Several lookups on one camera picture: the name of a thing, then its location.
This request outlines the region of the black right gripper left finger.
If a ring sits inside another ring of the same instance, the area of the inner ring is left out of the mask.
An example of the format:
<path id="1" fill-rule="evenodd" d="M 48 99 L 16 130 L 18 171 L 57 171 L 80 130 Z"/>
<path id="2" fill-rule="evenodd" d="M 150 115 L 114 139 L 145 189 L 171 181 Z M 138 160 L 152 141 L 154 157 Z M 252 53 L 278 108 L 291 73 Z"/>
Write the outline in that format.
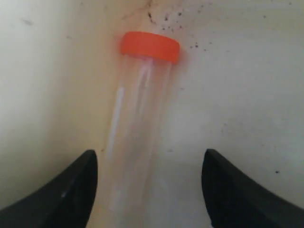
<path id="1" fill-rule="evenodd" d="M 97 155 L 85 151 L 62 173 L 0 211 L 2 228 L 84 228 L 95 201 Z"/>

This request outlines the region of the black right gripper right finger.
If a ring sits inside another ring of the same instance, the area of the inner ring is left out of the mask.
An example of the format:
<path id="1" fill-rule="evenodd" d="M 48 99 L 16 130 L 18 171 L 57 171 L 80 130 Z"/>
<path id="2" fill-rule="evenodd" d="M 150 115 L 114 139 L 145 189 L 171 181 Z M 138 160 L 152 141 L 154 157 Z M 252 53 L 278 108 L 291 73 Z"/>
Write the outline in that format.
<path id="1" fill-rule="evenodd" d="M 302 228 L 304 210 L 268 191 L 214 149 L 204 154 L 202 194 L 214 228 Z"/>

